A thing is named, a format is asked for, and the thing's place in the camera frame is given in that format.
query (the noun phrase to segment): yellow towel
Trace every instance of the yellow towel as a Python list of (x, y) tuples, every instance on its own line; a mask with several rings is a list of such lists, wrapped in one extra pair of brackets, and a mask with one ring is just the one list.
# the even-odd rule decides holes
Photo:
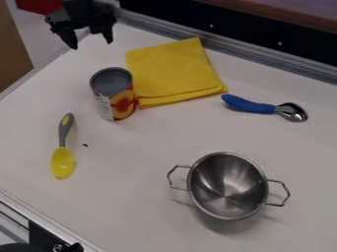
[(227, 91), (198, 37), (128, 51), (126, 62), (141, 108)]

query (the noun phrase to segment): yellow spoon handle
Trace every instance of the yellow spoon handle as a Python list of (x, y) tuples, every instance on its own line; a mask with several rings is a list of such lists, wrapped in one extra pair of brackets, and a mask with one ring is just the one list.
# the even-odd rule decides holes
[(74, 125), (75, 116), (73, 113), (67, 113), (63, 116), (58, 126), (58, 139), (60, 147), (66, 148), (66, 139), (71, 127)]

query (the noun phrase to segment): wire handle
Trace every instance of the wire handle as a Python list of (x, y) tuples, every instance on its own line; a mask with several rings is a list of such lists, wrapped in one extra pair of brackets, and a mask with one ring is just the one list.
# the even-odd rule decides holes
[(283, 200), (283, 202), (281, 204), (276, 204), (276, 203), (266, 203), (267, 206), (273, 206), (273, 207), (284, 207), (286, 205), (286, 203), (288, 202), (289, 198), (291, 197), (291, 193), (290, 190), (288, 189), (288, 187), (286, 186), (285, 182), (281, 181), (281, 180), (276, 180), (276, 179), (267, 179), (268, 182), (273, 182), (273, 183), (278, 183), (281, 184), (283, 189), (286, 191), (287, 196), (286, 198)]
[(175, 190), (181, 190), (181, 191), (187, 191), (187, 188), (182, 188), (179, 186), (174, 185), (174, 183), (172, 182), (172, 180), (170, 179), (170, 176), (178, 169), (178, 168), (185, 168), (185, 169), (190, 169), (191, 167), (188, 165), (183, 165), (183, 164), (178, 164), (176, 165), (172, 170), (170, 170), (168, 172), (168, 183), (169, 183), (169, 187)]

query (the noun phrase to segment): white table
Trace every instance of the white table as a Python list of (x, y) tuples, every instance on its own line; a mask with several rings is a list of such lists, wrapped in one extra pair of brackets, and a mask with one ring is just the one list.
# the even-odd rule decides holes
[[(112, 45), (87, 37), (1, 100), (2, 188), (106, 251), (336, 251), (337, 87), (207, 50), (232, 94), (294, 101), (309, 120), (231, 111), (215, 95), (111, 123), (96, 112), (90, 77), (126, 67), (126, 50), (172, 41), (124, 25), (115, 33)], [(49, 162), (69, 111), (77, 120), (78, 165), (58, 181)], [(268, 177), (284, 180), (293, 194), (287, 206), (237, 222), (200, 215), (166, 175), (216, 151), (251, 158)]]

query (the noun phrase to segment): metal bowl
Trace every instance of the metal bowl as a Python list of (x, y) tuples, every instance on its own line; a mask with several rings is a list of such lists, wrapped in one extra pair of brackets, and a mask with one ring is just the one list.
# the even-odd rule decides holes
[[(178, 168), (189, 168), (187, 188), (176, 186), (171, 175)], [(177, 165), (168, 173), (173, 189), (188, 191), (193, 203), (204, 213), (222, 220), (248, 218), (265, 205), (283, 207), (290, 198), (285, 183), (267, 179), (251, 160), (237, 154), (214, 153), (202, 157), (192, 166)], [(287, 193), (281, 204), (266, 203), (269, 182), (280, 183)]]

